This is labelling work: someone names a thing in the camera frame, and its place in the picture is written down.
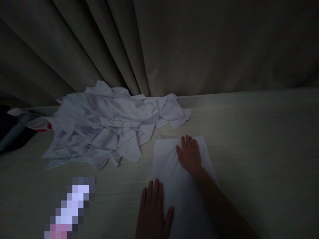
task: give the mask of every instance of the white cloth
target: white cloth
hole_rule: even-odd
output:
[[[154,127],[168,123],[178,128],[189,119],[191,110],[182,109],[177,96],[130,96],[122,87],[110,88],[104,81],[87,87],[84,93],[67,95],[48,121],[54,139],[42,156],[53,158],[46,169],[70,161],[88,162],[101,170],[108,159],[115,166],[124,157],[137,163]]]
[[[194,139],[198,142],[201,165],[218,185],[204,137]],[[171,206],[175,207],[170,238],[218,238],[192,176],[178,160],[176,145],[181,147],[180,138],[158,137],[154,145],[153,179],[163,183],[164,216]]]

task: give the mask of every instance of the curtain fold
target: curtain fold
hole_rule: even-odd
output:
[[[133,95],[317,85],[319,2],[4,0],[0,90],[31,106],[96,81]]]

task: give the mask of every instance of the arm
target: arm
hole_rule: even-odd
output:
[[[182,150],[176,147],[182,166],[192,175],[202,195],[210,218],[222,237],[258,238],[258,235],[215,185],[205,169],[196,140],[182,137]]]

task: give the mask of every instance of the pile of white cloth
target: pile of white cloth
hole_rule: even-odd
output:
[[[142,157],[140,145],[151,139],[155,126],[170,123],[178,128],[191,114],[174,94],[130,96],[127,89],[110,88],[104,81],[84,93],[67,95],[60,103],[54,116],[47,117],[54,139],[42,156],[53,159],[46,169],[80,161],[101,170],[108,159],[118,166],[122,157],[137,163]]]

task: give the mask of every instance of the table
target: table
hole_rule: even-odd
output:
[[[319,235],[319,89],[180,97],[186,125],[155,129],[134,164],[101,171],[72,162],[44,171],[52,136],[37,133],[0,156],[1,238],[43,238],[72,177],[95,177],[95,200],[75,238],[134,238],[143,187],[152,178],[158,135],[203,135],[224,194],[261,238]]]

